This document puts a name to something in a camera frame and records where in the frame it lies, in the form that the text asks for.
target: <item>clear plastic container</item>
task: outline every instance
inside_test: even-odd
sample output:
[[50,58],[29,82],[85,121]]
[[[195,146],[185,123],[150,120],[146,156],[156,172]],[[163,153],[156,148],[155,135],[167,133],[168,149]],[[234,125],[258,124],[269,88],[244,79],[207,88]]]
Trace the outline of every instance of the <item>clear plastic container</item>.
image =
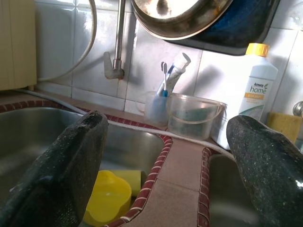
[[144,108],[144,122],[154,126],[167,126],[168,97],[157,96],[155,91],[146,93],[145,108]]
[[213,120],[223,104],[214,100],[172,94],[168,99],[168,130],[196,140],[209,138]]

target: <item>yellow plastic bowl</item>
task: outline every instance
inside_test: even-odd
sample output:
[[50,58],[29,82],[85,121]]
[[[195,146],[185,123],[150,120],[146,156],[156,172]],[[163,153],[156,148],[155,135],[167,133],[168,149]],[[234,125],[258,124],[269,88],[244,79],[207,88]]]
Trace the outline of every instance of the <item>yellow plastic bowl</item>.
[[129,210],[131,195],[129,183],[110,171],[99,171],[83,220],[95,227],[114,221]]

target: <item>sink rim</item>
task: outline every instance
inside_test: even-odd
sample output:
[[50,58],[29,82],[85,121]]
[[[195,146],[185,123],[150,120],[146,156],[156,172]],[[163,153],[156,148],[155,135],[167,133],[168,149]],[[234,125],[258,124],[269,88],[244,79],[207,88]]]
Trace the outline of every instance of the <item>sink rim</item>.
[[[53,101],[28,100],[28,101],[21,101],[21,102],[17,102],[17,103],[0,105],[0,114],[5,113],[5,112],[10,112],[10,111],[17,111],[17,110],[24,109],[24,108],[31,108],[31,107],[33,107],[33,108],[35,108],[35,107],[56,108],[56,109],[62,109],[65,111],[74,112],[73,110],[71,110],[61,104],[53,102]],[[82,109],[86,112],[91,111],[91,110],[85,109],[85,108],[80,108],[80,109]],[[131,121],[131,120],[120,118],[120,117],[115,117],[115,116],[112,116],[109,114],[105,114],[105,116],[110,121],[115,121],[115,122],[119,122],[119,123],[123,123],[123,124],[127,124],[127,125],[139,126],[139,127],[148,128],[148,129],[160,130],[159,128],[151,126],[151,125]],[[163,136],[163,135],[158,135],[158,134],[155,134],[155,135],[158,136],[163,141],[162,151],[158,155],[158,157],[153,165],[153,168],[151,169],[151,172],[147,175],[145,183],[143,184],[143,186],[140,190],[140,193],[138,194],[137,198],[135,199],[130,210],[123,217],[120,217],[119,219],[115,220],[114,222],[109,223],[110,226],[115,227],[115,226],[120,226],[122,224],[126,224],[127,222],[130,222],[139,213],[141,213],[145,207],[145,204],[149,198],[149,195],[151,194],[152,188],[156,182],[158,174],[166,160],[167,155],[169,154],[169,151],[170,151],[172,143],[173,143],[172,138],[169,136]]]

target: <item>stainless steel sink basin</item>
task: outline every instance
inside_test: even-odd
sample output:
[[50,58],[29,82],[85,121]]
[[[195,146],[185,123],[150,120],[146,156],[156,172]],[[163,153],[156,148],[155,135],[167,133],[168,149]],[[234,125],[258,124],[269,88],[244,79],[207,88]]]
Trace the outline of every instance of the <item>stainless steel sink basin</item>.
[[[0,113],[0,209],[28,166],[80,117],[48,107]],[[100,168],[141,170],[148,175],[163,144],[156,135],[109,125]]]
[[260,226],[236,163],[222,155],[211,157],[209,212],[211,227]]

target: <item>tiled countertop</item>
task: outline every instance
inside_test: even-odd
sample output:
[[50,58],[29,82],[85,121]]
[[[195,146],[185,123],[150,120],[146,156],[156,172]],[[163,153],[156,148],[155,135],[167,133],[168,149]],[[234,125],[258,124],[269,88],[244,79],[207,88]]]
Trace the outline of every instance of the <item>tiled countertop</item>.
[[[41,92],[80,108],[99,110],[131,121],[142,122],[143,117],[104,108],[64,96]],[[0,106],[11,108],[12,103],[37,101],[41,98],[18,92],[0,92]],[[208,227],[209,226],[209,157],[208,148],[187,141],[173,139],[172,147],[155,180],[143,210],[124,227]]]

